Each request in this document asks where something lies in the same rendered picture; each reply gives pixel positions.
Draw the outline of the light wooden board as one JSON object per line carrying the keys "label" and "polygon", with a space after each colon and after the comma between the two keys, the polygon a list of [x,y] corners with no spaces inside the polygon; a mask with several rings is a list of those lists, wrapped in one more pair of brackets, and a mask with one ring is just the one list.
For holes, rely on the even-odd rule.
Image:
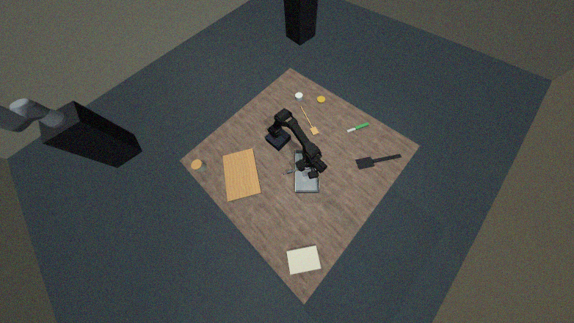
{"label": "light wooden board", "polygon": [[261,193],[253,148],[222,156],[227,201]]}

